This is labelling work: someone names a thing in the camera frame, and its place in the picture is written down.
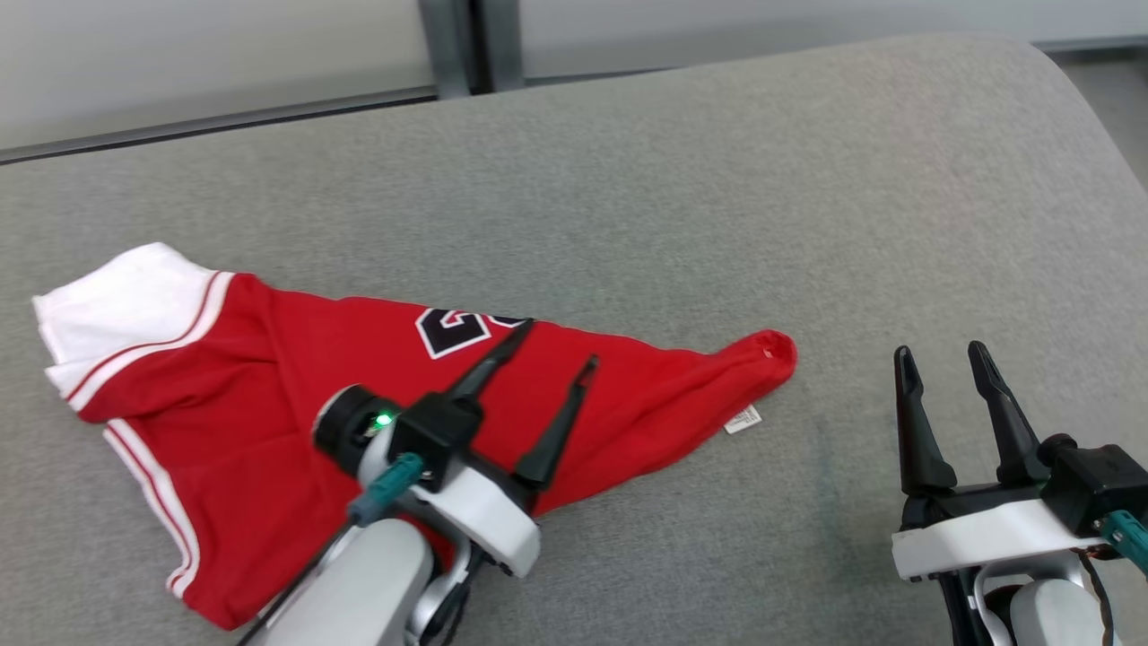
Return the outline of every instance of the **teal connector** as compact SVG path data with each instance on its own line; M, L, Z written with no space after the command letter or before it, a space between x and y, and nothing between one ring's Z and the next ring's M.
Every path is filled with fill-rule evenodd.
M1123 509L1112 512L1104 519L1100 535L1148 576L1148 530L1135 516Z
M398 497L422 478L422 459L404 453L347 507L347 516L365 528L382 519Z

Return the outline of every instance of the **red and white stripe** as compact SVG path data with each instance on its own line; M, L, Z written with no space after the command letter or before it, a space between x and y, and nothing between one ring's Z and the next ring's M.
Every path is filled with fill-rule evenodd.
M195 581L200 569L200 543L192 521L179 500L179 495L171 483L171 476L155 460L135 429L124 420L109 420L108 428L103 431L103 439L108 441L116 456L119 456L124 466L140 484L148 507L179 547L181 562L168 577L166 585L168 590L183 599L184 591Z
M170 342L139 344L127 348L96 364L95 367L92 368L92 371L83 380L80 380L79 384L71 391L71 394L68 395L68 405L72 407L72 411L76 411L77 413L83 411L84 407L92 402L92 398L95 397L95 394L98 394L111 378L130 366L132 363L139 361L149 355L180 349L202 340L211 327L215 326L216 319L219 318L219 312L223 310L224 297L227 295L227 287L231 285L231 279L234 275L235 274L230 271L216 271L211 275L208 280L207 289L203 291L203 301L200 303L200 309L195 312L195 317L192 319L192 325L188 326L187 330L179 337L171 340Z

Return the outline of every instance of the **jersey number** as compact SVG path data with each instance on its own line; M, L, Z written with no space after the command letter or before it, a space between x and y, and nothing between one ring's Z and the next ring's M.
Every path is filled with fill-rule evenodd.
M515 328L525 318L483 316L457 309L428 308L414 321L430 359L439 359L490 338L487 319L502 328Z

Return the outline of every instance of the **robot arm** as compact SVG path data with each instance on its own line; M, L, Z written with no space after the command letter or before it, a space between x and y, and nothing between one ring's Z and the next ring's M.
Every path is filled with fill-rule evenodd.
M506 474L470 451L482 422L479 397L529 334L527 319L445 394L410 408L354 386L320 411L316 446L355 476L364 493L349 526L304 569L245 637L265 646L425 646L448 624L449 641L482 563L526 576L541 536L530 519L549 488L585 391L591 357L535 447ZM436 567L413 517L453 544Z
M1063 435L1038 445L984 344L969 345L969 360L1001 464L996 483L957 487L913 356L901 348L894 357L908 497L893 535L898 574L940 584L955 646L1119 644L1091 559L1124 555L1148 571L1148 473L1118 446L1080 450ZM1103 602L1084 587L1086 574ZM1032 582L1002 581L1016 575Z

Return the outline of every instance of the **gray floor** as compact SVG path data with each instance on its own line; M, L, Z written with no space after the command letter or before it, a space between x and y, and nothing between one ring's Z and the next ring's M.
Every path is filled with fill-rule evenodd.
M1057 62L1148 186L1148 55Z

